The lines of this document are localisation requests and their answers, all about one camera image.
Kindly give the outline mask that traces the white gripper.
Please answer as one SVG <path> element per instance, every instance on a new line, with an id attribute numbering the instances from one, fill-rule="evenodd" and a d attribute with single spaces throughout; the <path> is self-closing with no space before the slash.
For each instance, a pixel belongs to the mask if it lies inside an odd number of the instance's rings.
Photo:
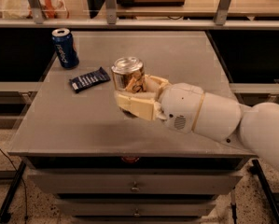
<path id="1" fill-rule="evenodd" d="M 115 99 L 119 108 L 140 119 L 160 119 L 171 130 L 190 133 L 204 91 L 185 83 L 170 85 L 163 77 L 133 77 L 124 91 L 115 91 Z"/>

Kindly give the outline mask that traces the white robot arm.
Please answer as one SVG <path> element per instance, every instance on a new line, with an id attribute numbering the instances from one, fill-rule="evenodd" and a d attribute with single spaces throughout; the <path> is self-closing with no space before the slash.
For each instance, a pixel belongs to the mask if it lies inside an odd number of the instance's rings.
<path id="1" fill-rule="evenodd" d="M 236 135 L 279 172 L 279 104 L 252 107 L 186 83 L 151 75 L 114 79 L 117 105 L 145 120 L 160 119 L 181 133 L 196 133 L 222 143 Z"/>

